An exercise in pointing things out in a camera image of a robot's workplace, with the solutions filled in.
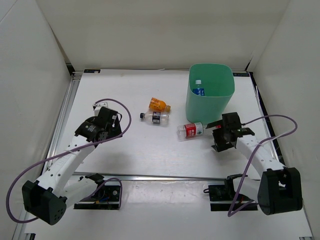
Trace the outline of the clear bottle red label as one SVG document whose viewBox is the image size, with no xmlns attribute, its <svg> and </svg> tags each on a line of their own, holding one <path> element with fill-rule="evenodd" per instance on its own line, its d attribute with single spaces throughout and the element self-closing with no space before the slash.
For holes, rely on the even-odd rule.
<svg viewBox="0 0 320 240">
<path fill-rule="evenodd" d="M 186 141 L 193 138 L 198 138 L 209 134 L 209 129 L 206 129 L 207 125 L 201 122 L 188 123 L 179 125 L 177 127 L 177 138 L 179 141 Z"/>
</svg>

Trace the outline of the clear bottle blue label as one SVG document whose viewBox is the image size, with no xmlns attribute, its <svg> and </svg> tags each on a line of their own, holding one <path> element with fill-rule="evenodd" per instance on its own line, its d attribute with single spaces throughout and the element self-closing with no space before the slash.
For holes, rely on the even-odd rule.
<svg viewBox="0 0 320 240">
<path fill-rule="evenodd" d="M 192 90 L 192 92 L 198 96 L 205 95 L 205 89 L 203 88 L 202 81 L 200 79 L 195 81 L 195 88 Z"/>
</svg>

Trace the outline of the clear bottle black label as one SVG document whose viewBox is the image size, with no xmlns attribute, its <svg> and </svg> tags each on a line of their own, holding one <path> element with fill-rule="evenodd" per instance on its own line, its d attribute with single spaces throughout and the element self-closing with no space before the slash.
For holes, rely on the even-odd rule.
<svg viewBox="0 0 320 240">
<path fill-rule="evenodd" d="M 169 124 L 169 114 L 167 112 L 150 111 L 140 113 L 140 120 L 151 125 L 167 126 Z"/>
</svg>

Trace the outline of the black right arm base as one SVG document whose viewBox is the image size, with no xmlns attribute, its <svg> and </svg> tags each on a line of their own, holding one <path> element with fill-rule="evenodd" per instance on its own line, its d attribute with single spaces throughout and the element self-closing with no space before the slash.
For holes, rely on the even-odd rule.
<svg viewBox="0 0 320 240">
<path fill-rule="evenodd" d="M 210 211 L 211 212 L 228 212 L 236 193 L 232 180 L 241 178 L 242 174 L 235 174 L 228 176 L 223 180 L 223 184 L 210 184 L 203 190 L 204 194 L 209 195 Z M 235 205 L 232 211 L 245 205 L 251 199 L 247 196 L 240 194 L 238 195 Z M 240 211 L 257 211 L 258 204 L 253 202 L 248 206 L 242 208 Z"/>
</svg>

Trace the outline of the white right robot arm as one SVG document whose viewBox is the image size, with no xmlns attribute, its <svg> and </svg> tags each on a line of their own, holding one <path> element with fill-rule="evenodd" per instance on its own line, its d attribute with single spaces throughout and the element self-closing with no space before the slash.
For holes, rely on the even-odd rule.
<svg viewBox="0 0 320 240">
<path fill-rule="evenodd" d="M 242 174 L 224 180 L 224 193 L 232 200 L 228 217 L 255 203 L 269 216 L 299 211 L 303 207 L 301 175 L 295 167 L 287 167 L 264 149 L 275 140 L 257 140 L 255 133 L 242 123 L 237 112 L 225 113 L 222 119 L 209 123 L 216 152 L 234 148 L 248 160 Z"/>
</svg>

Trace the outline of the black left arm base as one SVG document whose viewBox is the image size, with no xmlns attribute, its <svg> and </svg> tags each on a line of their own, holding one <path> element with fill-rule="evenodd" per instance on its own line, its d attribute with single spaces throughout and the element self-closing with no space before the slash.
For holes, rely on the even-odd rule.
<svg viewBox="0 0 320 240">
<path fill-rule="evenodd" d="M 96 191 L 89 197 L 75 203 L 75 210 L 120 210 L 122 205 L 123 185 L 116 177 L 104 179 L 98 173 L 85 176 L 97 184 Z"/>
</svg>

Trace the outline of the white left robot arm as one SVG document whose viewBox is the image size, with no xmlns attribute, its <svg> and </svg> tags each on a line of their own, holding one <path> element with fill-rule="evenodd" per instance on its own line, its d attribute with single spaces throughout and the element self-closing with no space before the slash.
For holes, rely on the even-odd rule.
<svg viewBox="0 0 320 240">
<path fill-rule="evenodd" d="M 100 141 L 122 133 L 122 115 L 110 109 L 106 101 L 93 105 L 94 116 L 86 119 L 75 131 L 65 155 L 59 157 L 34 182 L 22 186 L 24 208 L 49 225 L 61 220 L 67 208 L 82 201 L 107 200 L 104 177 L 91 173 L 67 185 L 70 177 Z"/>
</svg>

